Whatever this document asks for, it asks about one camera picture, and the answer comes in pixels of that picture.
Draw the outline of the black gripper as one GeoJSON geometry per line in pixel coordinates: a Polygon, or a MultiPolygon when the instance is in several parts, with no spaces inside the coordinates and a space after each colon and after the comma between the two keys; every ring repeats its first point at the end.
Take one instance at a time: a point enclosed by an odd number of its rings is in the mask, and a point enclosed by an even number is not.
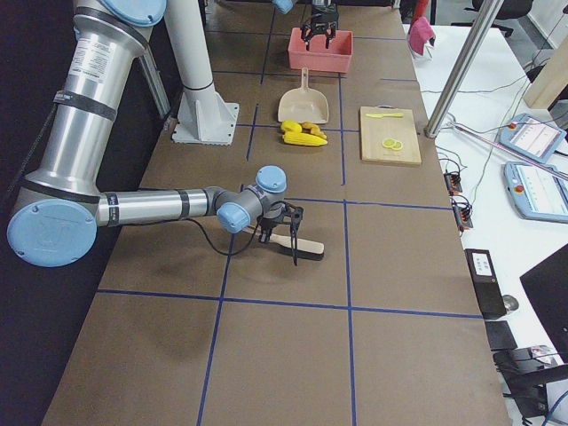
{"type": "Polygon", "coordinates": [[[278,201],[272,205],[272,208],[266,215],[259,219],[260,234],[258,241],[260,243],[269,243],[272,230],[277,225],[287,225],[289,227],[291,252],[294,266],[298,265],[298,231],[303,220],[304,209],[295,206],[287,201],[278,201]]]}
{"type": "Polygon", "coordinates": [[[311,38],[320,35],[326,37],[325,48],[328,49],[335,39],[338,20],[339,13],[335,1],[311,1],[311,17],[301,26],[301,39],[305,49],[310,50],[311,38]]]}

